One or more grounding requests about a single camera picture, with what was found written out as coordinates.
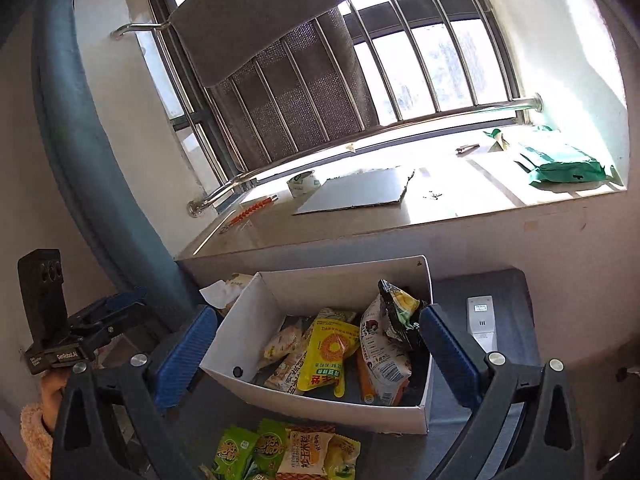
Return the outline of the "person's left hand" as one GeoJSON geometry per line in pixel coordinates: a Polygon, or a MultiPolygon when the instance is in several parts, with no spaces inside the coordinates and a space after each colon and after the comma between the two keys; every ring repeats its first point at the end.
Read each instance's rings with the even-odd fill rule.
{"type": "Polygon", "coordinates": [[[63,402],[64,389],[69,377],[68,368],[56,368],[45,372],[40,379],[42,422],[51,432],[55,430],[58,411],[63,402]]]}

